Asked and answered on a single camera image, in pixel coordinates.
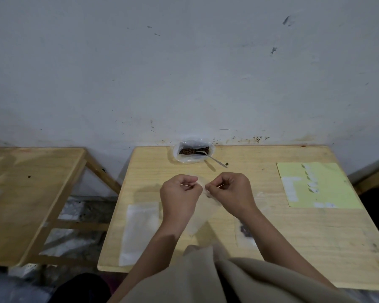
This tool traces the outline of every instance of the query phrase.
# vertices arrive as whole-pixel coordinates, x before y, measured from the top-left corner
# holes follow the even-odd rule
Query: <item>yellow paper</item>
[[[277,163],[277,166],[290,207],[363,208],[336,163]]]

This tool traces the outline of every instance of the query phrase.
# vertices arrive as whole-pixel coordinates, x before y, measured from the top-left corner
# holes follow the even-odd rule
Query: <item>brown food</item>
[[[185,149],[181,149],[180,153],[178,153],[178,154],[191,155],[191,154],[196,154],[195,153],[196,151],[205,151],[207,154],[209,154],[209,147],[200,148],[200,149],[185,148]]]

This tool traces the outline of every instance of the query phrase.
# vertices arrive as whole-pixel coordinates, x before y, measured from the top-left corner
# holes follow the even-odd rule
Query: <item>wooden frame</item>
[[[364,192],[377,187],[379,187],[379,171],[373,173],[368,178],[354,185],[354,189],[358,195],[361,195]]]
[[[82,267],[96,267],[97,262],[91,260],[72,259],[64,256],[48,256],[40,255],[42,247],[45,244],[50,232],[54,228],[58,229],[79,229],[85,231],[107,231],[109,223],[92,223],[92,222],[79,222],[57,219],[61,210],[63,209],[74,184],[81,176],[83,169],[87,167],[90,169],[100,180],[102,180],[109,188],[119,195],[121,185],[111,178],[102,166],[85,150],[84,155],[76,162],[75,167],[72,169],[64,186],[62,187],[58,198],[52,205],[45,223],[36,234],[34,240],[30,244],[26,253],[20,261],[19,266],[27,263],[43,264],[43,265],[67,265],[67,266],[82,266]]]

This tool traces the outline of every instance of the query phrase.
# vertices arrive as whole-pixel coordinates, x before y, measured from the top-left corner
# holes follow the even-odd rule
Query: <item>floor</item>
[[[59,218],[79,220],[84,222],[108,223],[111,221],[115,208],[115,200],[91,199],[71,197],[63,208]],[[97,260],[101,252],[104,233],[98,231],[76,231],[67,229],[53,229],[49,235],[42,254],[53,256],[69,256],[88,260]],[[11,268],[9,275],[21,277],[30,285],[44,286],[47,295],[59,285],[83,272],[98,272],[95,268],[66,267],[66,266],[41,266],[29,264],[22,268]],[[364,290],[344,290],[349,296],[359,302],[379,303],[379,292]]]

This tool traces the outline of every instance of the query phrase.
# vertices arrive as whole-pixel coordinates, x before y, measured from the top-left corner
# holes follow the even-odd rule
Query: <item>wooden table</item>
[[[111,224],[101,250],[98,269],[126,272],[118,257],[128,204],[159,201],[162,183],[184,173],[208,180],[220,172],[244,173],[254,194],[269,205],[268,219],[323,275],[340,288],[379,290],[379,232],[365,209],[296,209],[288,201],[277,162],[337,162],[325,146],[217,146],[214,157],[229,163],[224,169],[205,162],[175,162],[169,147],[137,147],[132,155]],[[183,235],[172,262],[188,244],[207,246],[219,240],[233,257],[262,259],[258,251],[237,247],[234,218],[221,207],[195,236]]]
[[[57,219],[85,166],[120,192],[121,186],[83,148],[0,148],[0,266],[93,265],[39,255],[52,228],[108,229],[105,223]]]

